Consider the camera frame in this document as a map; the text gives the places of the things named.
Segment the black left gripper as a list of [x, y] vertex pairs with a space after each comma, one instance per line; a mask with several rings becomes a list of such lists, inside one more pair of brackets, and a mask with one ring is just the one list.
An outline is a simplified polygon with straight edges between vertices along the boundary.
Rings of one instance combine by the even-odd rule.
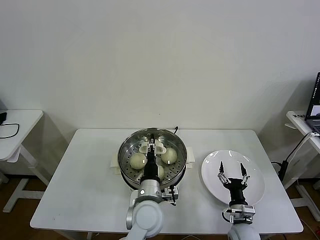
[[144, 167], [144, 172], [143, 172], [143, 177], [142, 179], [159, 179], [158, 176], [158, 165], [156, 163], [156, 149], [154, 148], [156, 146], [156, 141], [155, 141], [155, 136], [153, 133], [150, 134], [150, 139], [149, 139], [149, 147], [147, 149], [146, 157], [147, 163]]

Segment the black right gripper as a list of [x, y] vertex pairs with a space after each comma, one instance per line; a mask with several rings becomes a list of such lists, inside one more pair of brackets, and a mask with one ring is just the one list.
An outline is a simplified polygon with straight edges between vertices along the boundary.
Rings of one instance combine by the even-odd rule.
[[242, 180], [238, 178], [229, 178], [225, 175], [223, 162], [220, 162], [219, 173], [217, 177], [220, 182], [224, 185], [226, 189], [229, 190], [230, 193], [230, 202], [229, 204], [247, 204], [246, 198], [243, 194], [243, 190], [245, 190], [248, 186], [248, 179], [250, 176], [247, 174], [247, 170], [244, 167], [243, 163], [240, 163], [240, 170], [242, 175]]

